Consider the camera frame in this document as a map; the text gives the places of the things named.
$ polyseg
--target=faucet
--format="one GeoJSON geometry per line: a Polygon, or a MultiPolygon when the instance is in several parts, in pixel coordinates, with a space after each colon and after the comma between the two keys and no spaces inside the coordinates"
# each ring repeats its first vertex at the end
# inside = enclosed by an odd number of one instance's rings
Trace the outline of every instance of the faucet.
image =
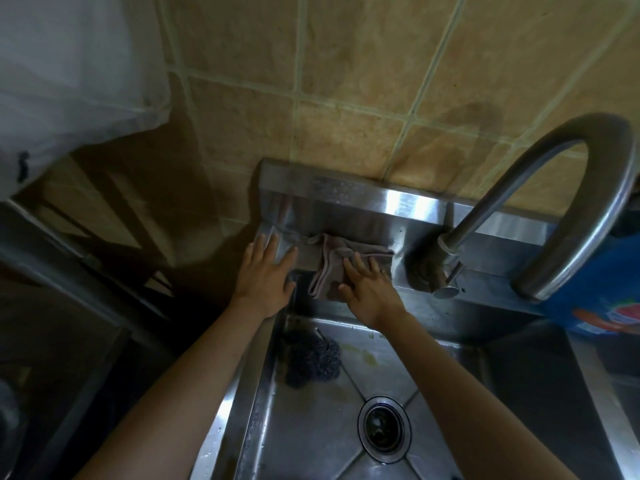
{"type": "Polygon", "coordinates": [[[578,192],[540,253],[511,287],[524,298],[544,301],[580,269],[625,208],[636,177],[633,130],[615,114],[585,114],[551,130],[511,165],[460,224],[438,236],[416,266],[418,277],[436,298],[458,294],[455,280],[464,267],[460,250],[469,236],[542,165],[581,142],[589,156],[578,192]]]}

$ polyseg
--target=stainless steel sink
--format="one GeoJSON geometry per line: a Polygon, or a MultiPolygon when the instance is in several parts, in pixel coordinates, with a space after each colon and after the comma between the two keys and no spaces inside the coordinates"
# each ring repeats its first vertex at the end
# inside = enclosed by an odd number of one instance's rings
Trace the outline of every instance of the stainless steel sink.
{"type": "MultiPolygon", "coordinates": [[[[249,346],[200,450],[192,479],[462,478],[427,403],[387,339],[359,324],[345,304],[309,298],[319,249],[304,245],[300,237],[313,234],[304,227],[317,213],[325,218],[318,225],[322,230],[331,231],[333,225],[353,238],[359,232],[355,223],[367,229],[370,241],[396,251],[394,285],[408,311],[579,478],[636,478],[640,448],[633,418],[640,415],[628,416],[625,407],[640,404],[640,389],[634,388],[640,383],[640,367],[634,370],[634,364],[640,361],[628,360],[625,351],[640,351],[637,339],[610,337],[591,343],[568,336],[510,291],[504,254],[517,267],[548,235],[531,218],[518,217],[529,226],[529,237],[501,237],[507,231],[494,221],[491,233],[471,239],[473,252],[466,261],[476,265],[460,275],[460,296],[438,300],[420,289],[407,271],[410,251],[420,241],[411,236],[428,234],[421,232],[425,228],[416,230],[414,221],[419,219],[405,219],[408,223],[402,225],[393,219],[383,222],[380,228],[390,236],[386,242],[384,235],[367,227],[372,219],[398,217],[400,204],[368,209],[371,198],[362,196],[375,189],[366,188],[356,193],[358,202],[352,199],[337,207],[330,199],[346,198],[334,192],[323,200],[318,172],[302,168],[288,181],[299,185],[307,179],[314,198],[305,203],[298,200],[307,198],[302,190],[291,189],[294,184],[283,184],[278,193],[270,190],[264,172],[263,168],[260,231],[282,234],[279,255],[298,243],[299,259],[292,272],[298,285],[288,307],[265,322],[249,346]],[[296,218],[296,213],[304,218],[296,218]],[[352,219],[345,217],[349,213],[352,219]],[[541,236],[540,242],[532,242],[532,235],[541,236]],[[521,247],[514,248],[513,241],[521,247]],[[624,404],[617,394],[621,388],[624,404]]],[[[339,180],[337,193],[347,192],[346,177],[320,176],[339,180]]],[[[414,210],[425,206],[419,199],[427,197],[411,195],[414,210]]],[[[504,224],[514,216],[499,212],[496,217],[504,224]]]]}

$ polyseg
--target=gray cloth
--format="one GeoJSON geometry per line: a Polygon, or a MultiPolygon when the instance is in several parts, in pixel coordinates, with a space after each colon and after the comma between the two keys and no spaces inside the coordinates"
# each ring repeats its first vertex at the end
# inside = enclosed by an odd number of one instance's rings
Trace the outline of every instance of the gray cloth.
{"type": "Polygon", "coordinates": [[[353,285],[344,272],[342,259],[348,258],[353,263],[355,252],[360,253],[362,261],[367,267],[369,267],[369,257],[373,256],[380,269],[391,277],[391,263],[394,258],[394,252],[384,246],[347,241],[342,237],[329,234],[319,234],[311,237],[308,243],[322,243],[322,261],[309,286],[311,298],[341,301],[338,286],[342,283],[353,285]]]}

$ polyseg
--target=drain strainer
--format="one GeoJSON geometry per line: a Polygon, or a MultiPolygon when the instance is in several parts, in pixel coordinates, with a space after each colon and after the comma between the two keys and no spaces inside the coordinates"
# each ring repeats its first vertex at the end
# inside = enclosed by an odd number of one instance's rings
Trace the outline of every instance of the drain strainer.
{"type": "Polygon", "coordinates": [[[390,397],[372,397],[358,415],[362,446],[375,460],[395,463],[411,446],[411,425],[404,409],[390,397]]]}

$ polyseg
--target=finger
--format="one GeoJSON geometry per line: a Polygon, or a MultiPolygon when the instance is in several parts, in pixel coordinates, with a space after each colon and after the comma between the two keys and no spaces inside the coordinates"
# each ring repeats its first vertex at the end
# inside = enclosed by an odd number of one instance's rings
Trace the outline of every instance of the finger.
{"type": "Polygon", "coordinates": [[[284,296],[287,299],[287,303],[291,299],[291,295],[293,295],[293,290],[296,289],[296,282],[290,281],[286,285],[284,285],[284,296]]]}
{"type": "Polygon", "coordinates": [[[249,266],[249,263],[251,263],[252,256],[253,256],[253,243],[250,242],[249,245],[244,250],[244,254],[242,256],[242,264],[240,265],[240,268],[249,266]]]}
{"type": "Polygon", "coordinates": [[[342,265],[344,266],[344,272],[347,273],[347,276],[352,282],[357,283],[362,279],[362,275],[356,271],[351,261],[347,258],[342,259],[342,265]]]}
{"type": "Polygon", "coordinates": [[[278,252],[278,243],[280,242],[280,236],[277,233],[271,234],[267,249],[264,250],[264,260],[268,263],[276,261],[276,252],[278,252]]]}
{"type": "Polygon", "coordinates": [[[285,273],[288,273],[289,270],[291,270],[293,265],[296,263],[297,257],[298,257],[298,248],[295,246],[290,247],[282,257],[278,267],[285,273]]]}
{"type": "Polygon", "coordinates": [[[253,246],[253,258],[252,258],[253,262],[262,261],[262,258],[264,256],[264,240],[265,239],[266,238],[264,234],[260,234],[260,236],[258,236],[258,241],[253,246]]]}
{"type": "Polygon", "coordinates": [[[380,266],[378,266],[378,261],[376,261],[376,259],[373,256],[369,257],[369,266],[371,268],[371,272],[375,276],[382,277],[382,274],[380,273],[380,266]]]}
{"type": "Polygon", "coordinates": [[[366,276],[367,278],[373,278],[373,273],[370,272],[369,268],[366,267],[362,262],[362,257],[360,256],[360,253],[355,253],[353,256],[353,260],[356,263],[356,269],[361,275],[366,276]]]}
{"type": "Polygon", "coordinates": [[[340,293],[340,297],[344,300],[344,302],[348,305],[350,304],[355,295],[353,294],[353,290],[347,285],[338,286],[338,293],[340,293]]]}

